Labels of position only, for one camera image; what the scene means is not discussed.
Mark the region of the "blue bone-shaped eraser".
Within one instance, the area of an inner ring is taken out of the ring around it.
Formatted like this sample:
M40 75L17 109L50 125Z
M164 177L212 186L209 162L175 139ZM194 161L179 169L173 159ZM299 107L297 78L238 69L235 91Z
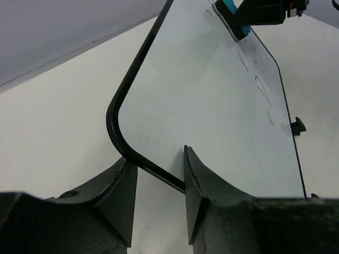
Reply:
M249 25L240 26L231 24L231 20L237 11L233 0L217 0L212 4L212 8L236 42L248 36L251 31Z

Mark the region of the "white whiteboard black frame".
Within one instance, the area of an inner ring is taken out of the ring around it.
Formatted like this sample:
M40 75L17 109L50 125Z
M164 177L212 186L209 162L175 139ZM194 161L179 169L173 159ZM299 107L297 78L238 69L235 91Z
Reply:
M281 73L255 32L234 41L212 1L167 1L114 95L116 149L180 192L184 147L256 197L305 197Z

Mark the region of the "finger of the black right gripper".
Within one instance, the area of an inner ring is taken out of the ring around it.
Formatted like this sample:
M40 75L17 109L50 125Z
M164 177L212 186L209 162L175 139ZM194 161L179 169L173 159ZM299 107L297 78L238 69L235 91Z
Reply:
M245 0L238 7L231 24L234 25L276 25L283 23L286 10L283 1Z

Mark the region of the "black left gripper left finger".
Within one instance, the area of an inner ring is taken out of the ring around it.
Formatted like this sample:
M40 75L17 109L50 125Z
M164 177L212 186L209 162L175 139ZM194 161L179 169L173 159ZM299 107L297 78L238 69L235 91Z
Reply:
M59 197L1 193L1 253L126 253L138 169L120 158Z

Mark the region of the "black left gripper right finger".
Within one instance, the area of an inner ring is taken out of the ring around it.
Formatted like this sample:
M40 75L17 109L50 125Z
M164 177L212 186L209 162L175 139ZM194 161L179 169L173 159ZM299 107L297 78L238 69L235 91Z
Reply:
M258 198L184 148L189 244L194 253L338 253L338 200Z

